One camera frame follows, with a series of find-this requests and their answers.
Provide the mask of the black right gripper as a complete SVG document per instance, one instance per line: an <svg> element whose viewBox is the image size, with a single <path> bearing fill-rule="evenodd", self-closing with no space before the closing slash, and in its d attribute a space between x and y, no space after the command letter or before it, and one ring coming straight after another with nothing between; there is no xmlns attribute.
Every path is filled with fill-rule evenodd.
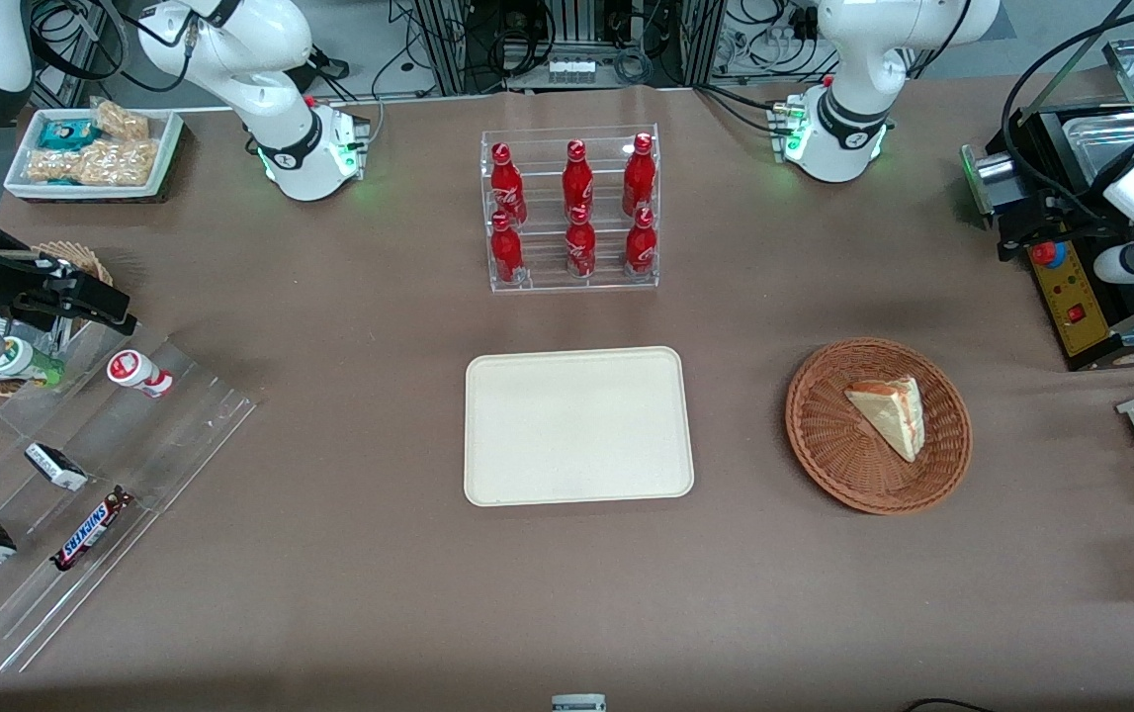
<svg viewBox="0 0 1134 712"><path fill-rule="evenodd" d="M0 315L14 321L83 319L132 336L138 320L129 306L130 297L104 281L75 280L73 243L6 246L0 229Z"/></svg>

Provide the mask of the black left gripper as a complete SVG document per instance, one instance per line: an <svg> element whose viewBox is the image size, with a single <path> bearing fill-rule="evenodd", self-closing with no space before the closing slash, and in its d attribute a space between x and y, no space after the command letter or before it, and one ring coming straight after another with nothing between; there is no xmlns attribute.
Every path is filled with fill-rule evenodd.
<svg viewBox="0 0 1134 712"><path fill-rule="evenodd" d="M997 217L998 261L1010 262L1044 241L1122 237L1123 219L1098 192L1109 181L1088 179L1065 132L1078 119L1122 113L1122 108L1100 104L1046 107L1031 116L1012 110L1009 156L1023 197Z"/></svg>

